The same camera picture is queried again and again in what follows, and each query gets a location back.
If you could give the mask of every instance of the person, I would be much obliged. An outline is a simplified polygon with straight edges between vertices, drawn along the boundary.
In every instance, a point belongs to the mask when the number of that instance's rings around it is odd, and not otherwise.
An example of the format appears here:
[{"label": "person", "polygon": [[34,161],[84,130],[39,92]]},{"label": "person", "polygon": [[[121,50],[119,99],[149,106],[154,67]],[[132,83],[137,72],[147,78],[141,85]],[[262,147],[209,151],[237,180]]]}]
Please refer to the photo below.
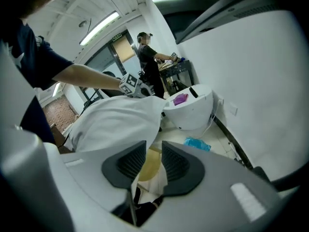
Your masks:
[{"label": "person", "polygon": [[150,46],[150,39],[152,34],[140,32],[137,35],[137,41],[140,44],[138,48],[138,55],[140,60],[140,67],[145,72],[145,76],[149,83],[154,86],[154,92],[157,97],[163,98],[164,88],[160,78],[160,72],[157,62],[154,60],[172,60],[177,61],[177,56],[168,56],[157,53]]},{"label": "person", "polygon": [[[29,84],[45,90],[56,82],[76,86],[119,90],[120,80],[75,64],[55,53],[43,37],[35,36],[28,17],[53,0],[1,0],[0,41]],[[55,143],[44,112],[32,100],[20,126],[37,134],[43,142]]]}]

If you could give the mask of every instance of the white cloth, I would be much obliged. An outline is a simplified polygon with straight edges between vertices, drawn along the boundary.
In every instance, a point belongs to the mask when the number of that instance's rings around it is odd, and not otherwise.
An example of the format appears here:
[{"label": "white cloth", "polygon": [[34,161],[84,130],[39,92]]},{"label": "white cloth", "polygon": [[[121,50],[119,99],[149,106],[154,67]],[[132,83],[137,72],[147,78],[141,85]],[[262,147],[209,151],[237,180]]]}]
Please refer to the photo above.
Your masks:
[{"label": "white cloth", "polygon": [[80,152],[146,140],[148,149],[158,134],[166,103],[156,96],[97,101],[73,124],[65,146]]}]

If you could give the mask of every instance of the floor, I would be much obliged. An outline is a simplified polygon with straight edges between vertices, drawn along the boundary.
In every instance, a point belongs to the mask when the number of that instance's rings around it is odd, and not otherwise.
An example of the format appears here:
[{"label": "floor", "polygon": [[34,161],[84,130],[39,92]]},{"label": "floor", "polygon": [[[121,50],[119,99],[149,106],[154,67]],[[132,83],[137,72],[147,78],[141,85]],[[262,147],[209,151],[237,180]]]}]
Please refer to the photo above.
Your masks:
[{"label": "floor", "polygon": [[[158,133],[153,143],[160,149],[162,148],[162,141],[183,144],[185,139],[190,136],[188,132],[177,129],[166,117],[161,121],[161,128],[162,131]],[[211,152],[231,159],[236,157],[234,151],[228,144],[229,140],[214,122],[200,139],[211,146]]]}]

